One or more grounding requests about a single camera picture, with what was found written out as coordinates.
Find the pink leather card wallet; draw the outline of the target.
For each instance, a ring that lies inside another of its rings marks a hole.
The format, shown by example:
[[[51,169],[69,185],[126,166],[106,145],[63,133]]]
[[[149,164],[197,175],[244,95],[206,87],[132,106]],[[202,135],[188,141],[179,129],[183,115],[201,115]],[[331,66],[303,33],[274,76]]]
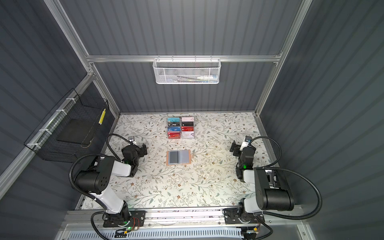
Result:
[[[167,166],[175,165],[187,165],[192,161],[191,151],[190,150],[180,150],[180,151],[168,151],[167,152]]]

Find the teal card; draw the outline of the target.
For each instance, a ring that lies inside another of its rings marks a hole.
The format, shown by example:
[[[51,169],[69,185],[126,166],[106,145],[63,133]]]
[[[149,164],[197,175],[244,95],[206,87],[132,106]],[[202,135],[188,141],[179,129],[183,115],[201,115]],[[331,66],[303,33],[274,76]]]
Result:
[[[167,118],[167,121],[169,123],[179,123],[180,122],[180,118],[176,118],[176,117]]]

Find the clear acrylic card display stand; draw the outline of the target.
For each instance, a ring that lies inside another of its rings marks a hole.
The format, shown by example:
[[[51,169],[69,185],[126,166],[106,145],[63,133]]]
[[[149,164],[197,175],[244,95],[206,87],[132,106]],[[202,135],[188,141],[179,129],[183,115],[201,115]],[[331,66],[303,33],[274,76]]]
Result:
[[[167,118],[168,139],[194,139],[194,117],[170,117]]]

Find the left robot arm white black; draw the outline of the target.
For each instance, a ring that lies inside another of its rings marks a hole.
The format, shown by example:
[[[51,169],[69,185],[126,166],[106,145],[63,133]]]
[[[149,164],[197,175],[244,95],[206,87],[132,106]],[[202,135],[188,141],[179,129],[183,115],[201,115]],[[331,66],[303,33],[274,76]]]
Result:
[[[147,155],[147,147],[129,144],[122,149],[123,159],[104,154],[79,157],[70,167],[69,181],[73,189],[96,201],[102,208],[105,226],[130,226],[135,218],[128,204],[110,186],[112,176],[133,178],[138,171],[139,159]]]

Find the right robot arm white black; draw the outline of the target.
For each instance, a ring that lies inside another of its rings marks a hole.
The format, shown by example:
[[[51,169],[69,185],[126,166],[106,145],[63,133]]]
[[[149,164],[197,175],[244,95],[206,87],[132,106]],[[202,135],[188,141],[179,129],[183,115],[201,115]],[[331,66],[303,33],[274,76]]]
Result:
[[[250,184],[255,189],[255,196],[241,199],[238,208],[231,210],[228,216],[230,223],[253,222],[256,220],[253,214],[258,214],[261,218],[263,211],[291,211],[295,206],[293,195],[283,173],[254,167],[256,148],[250,146],[250,143],[251,139],[246,137],[242,144],[233,142],[230,147],[230,152],[238,157],[236,165],[238,180]]]

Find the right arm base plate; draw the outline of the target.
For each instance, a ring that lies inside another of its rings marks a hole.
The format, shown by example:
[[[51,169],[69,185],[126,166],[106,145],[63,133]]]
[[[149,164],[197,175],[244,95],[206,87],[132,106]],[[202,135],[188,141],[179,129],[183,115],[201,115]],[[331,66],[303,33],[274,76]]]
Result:
[[[239,208],[225,208],[222,210],[227,225],[253,224],[260,225],[265,221],[263,215],[254,215],[253,213],[241,212]]]

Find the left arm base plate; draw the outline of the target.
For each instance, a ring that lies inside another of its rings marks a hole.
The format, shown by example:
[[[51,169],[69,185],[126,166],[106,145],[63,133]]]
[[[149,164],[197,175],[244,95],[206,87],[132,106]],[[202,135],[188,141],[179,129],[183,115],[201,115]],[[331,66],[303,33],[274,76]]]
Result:
[[[143,227],[146,213],[146,211],[130,211],[128,216],[123,216],[123,214],[105,214],[103,215],[103,227]]]

